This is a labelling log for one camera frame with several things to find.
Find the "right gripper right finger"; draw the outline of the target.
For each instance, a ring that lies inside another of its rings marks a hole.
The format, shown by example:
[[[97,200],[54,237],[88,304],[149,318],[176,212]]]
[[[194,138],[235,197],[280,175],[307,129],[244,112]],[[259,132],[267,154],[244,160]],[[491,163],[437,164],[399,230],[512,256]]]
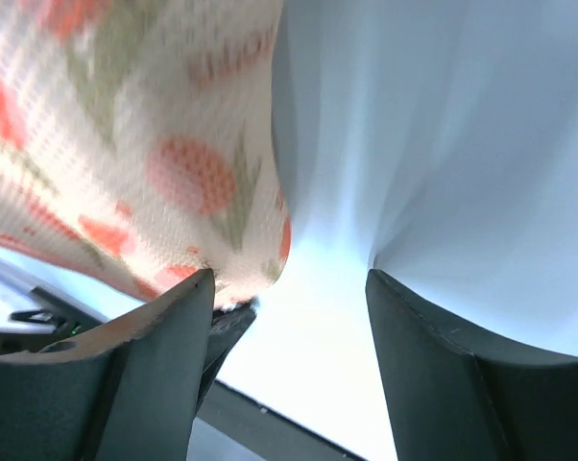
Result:
[[[578,357],[491,332],[380,270],[366,297],[399,459],[578,460]]]

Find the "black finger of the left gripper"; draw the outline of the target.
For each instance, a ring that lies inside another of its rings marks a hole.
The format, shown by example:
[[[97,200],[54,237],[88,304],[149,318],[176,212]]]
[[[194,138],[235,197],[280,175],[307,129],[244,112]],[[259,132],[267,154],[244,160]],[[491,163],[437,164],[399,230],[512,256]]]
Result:
[[[197,400],[197,408],[216,379],[228,354],[256,318],[251,303],[240,303],[232,310],[214,310]]]

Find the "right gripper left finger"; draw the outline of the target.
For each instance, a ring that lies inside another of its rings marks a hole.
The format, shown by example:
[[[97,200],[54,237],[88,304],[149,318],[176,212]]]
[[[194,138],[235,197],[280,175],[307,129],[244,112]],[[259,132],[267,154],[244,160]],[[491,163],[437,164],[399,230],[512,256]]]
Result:
[[[0,460],[183,460],[214,277],[40,352],[0,355]]]

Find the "pink floral laundry bag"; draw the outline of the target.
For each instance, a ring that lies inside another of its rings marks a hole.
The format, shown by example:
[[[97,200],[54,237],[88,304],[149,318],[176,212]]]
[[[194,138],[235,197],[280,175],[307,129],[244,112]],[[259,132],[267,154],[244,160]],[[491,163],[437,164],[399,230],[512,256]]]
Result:
[[[279,1],[0,1],[0,247],[149,301],[276,282]]]

